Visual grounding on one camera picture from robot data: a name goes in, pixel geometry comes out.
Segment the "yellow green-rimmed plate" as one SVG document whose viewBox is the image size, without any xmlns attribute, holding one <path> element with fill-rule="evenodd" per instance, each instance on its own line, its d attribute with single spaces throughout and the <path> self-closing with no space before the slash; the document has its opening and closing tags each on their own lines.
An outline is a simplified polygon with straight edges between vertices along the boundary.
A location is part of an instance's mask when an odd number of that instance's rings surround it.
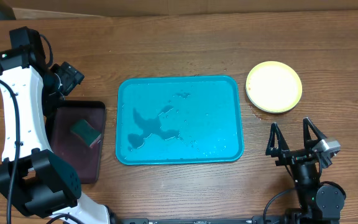
<svg viewBox="0 0 358 224">
<path fill-rule="evenodd" d="M 246 94 L 252 104 L 268 113 L 285 113 L 301 99 L 300 77 L 290 66 L 266 61 L 252 68 L 246 79 Z"/>
</svg>

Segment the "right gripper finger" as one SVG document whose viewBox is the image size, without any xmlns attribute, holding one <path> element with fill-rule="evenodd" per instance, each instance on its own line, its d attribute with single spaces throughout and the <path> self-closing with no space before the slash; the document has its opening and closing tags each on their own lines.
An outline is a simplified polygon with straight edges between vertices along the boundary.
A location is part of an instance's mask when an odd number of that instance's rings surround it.
<svg viewBox="0 0 358 224">
<path fill-rule="evenodd" d="M 283 156 L 290 151 L 286 140 L 284 139 L 277 123 L 272 123 L 270 127 L 270 136 L 268 139 L 266 156 Z"/>
<path fill-rule="evenodd" d="M 310 130 L 312 130 L 316 139 L 311 138 Z M 305 149 L 312 149 L 317 143 L 326 138 L 326 135 L 313 124 L 309 117 L 303 119 L 303 142 Z"/>
</svg>

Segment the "green and pink sponge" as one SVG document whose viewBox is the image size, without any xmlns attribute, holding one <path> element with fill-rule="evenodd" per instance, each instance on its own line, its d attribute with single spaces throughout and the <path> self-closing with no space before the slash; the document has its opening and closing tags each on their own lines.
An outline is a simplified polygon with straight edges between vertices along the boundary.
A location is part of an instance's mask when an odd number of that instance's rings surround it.
<svg viewBox="0 0 358 224">
<path fill-rule="evenodd" d="M 94 147 L 101 139 L 101 133 L 85 119 L 78 120 L 71 125 L 70 132 L 80 138 L 89 148 Z"/>
</svg>

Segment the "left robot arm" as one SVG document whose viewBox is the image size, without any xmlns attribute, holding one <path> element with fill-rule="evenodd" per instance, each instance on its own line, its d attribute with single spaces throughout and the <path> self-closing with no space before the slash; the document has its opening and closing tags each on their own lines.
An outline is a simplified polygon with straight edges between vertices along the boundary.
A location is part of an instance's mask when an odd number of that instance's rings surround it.
<svg viewBox="0 0 358 224">
<path fill-rule="evenodd" d="M 116 223 L 109 207 L 83 193 L 76 170 L 49 143 L 56 111 L 83 81 L 69 63 L 57 65 L 49 41 L 36 30 L 11 30 L 11 49 L 0 52 L 5 143 L 0 193 L 7 209 L 51 222 Z"/>
</svg>

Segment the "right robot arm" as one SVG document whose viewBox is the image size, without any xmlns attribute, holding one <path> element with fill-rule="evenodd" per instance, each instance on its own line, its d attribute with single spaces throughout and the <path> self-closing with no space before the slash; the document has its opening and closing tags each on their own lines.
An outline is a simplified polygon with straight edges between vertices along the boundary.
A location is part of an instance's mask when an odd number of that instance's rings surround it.
<svg viewBox="0 0 358 224">
<path fill-rule="evenodd" d="M 276 158 L 276 166 L 284 166 L 294 188 L 275 195 L 262 214 L 264 223 L 339 223 L 346 192 L 337 183 L 322 181 L 324 169 L 341 150 L 338 140 L 323 134 L 308 118 L 303 119 L 303 149 L 291 151 L 277 123 L 272 123 L 265 154 Z M 288 208 L 284 215 L 267 216 L 267 210 L 279 197 L 295 191 L 299 208 Z"/>
</svg>

